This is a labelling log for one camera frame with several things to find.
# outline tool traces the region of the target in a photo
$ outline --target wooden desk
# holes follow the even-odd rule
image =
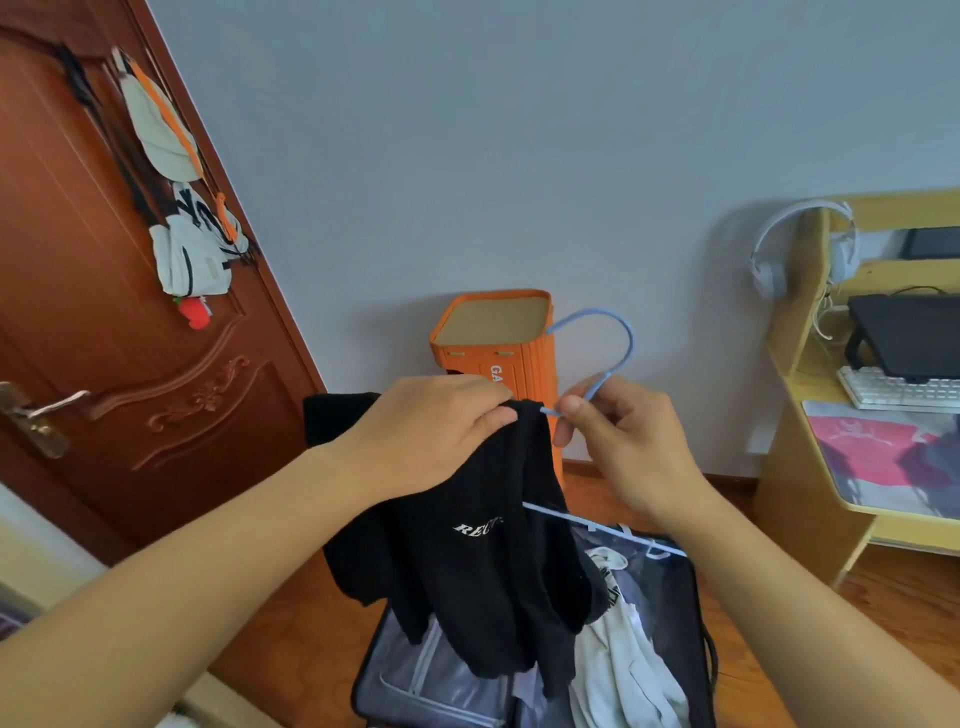
[[[846,200],[861,231],[960,226],[960,189]],[[836,378],[842,347],[812,331],[828,291],[828,236],[847,225],[828,210],[800,221],[787,263],[790,293],[777,303],[767,348],[788,401],[760,476],[757,525],[819,579],[836,587],[868,543],[960,554],[960,521],[855,505],[841,499],[804,413],[804,400],[849,402]],[[833,286],[835,303],[866,293],[935,285],[960,293],[960,260],[877,260]],[[837,330],[837,340],[845,331]]]

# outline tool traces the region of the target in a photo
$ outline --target white keyboard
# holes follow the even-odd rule
[[[887,376],[879,367],[844,367],[837,376],[857,409],[960,413],[960,379],[907,384],[898,376]]]

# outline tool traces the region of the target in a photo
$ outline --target person's left hand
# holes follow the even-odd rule
[[[477,375],[400,379],[331,445],[379,499],[419,493],[516,421],[515,410],[498,406],[512,396]]]

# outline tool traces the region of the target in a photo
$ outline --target hand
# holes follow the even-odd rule
[[[595,377],[561,397],[554,445],[567,446],[574,427],[587,451],[627,505],[666,526],[684,500],[707,485],[693,461],[670,398],[622,376],[611,376],[593,402],[583,399]]]
[[[356,466],[377,501],[432,488],[480,444],[516,421],[513,394],[477,375],[400,379],[331,445]]]

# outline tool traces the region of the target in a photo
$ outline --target open suitcase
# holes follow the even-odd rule
[[[635,604],[654,648],[684,689],[691,728],[715,728],[719,666],[703,625],[693,565],[666,552],[648,555],[645,546],[584,526],[571,530],[584,549],[609,546],[627,557],[630,578],[618,579],[623,597]],[[547,703],[536,668],[495,680],[475,677],[434,619],[423,641],[410,644],[389,605],[353,685],[351,705],[368,728],[573,728],[569,701],[564,696]]]

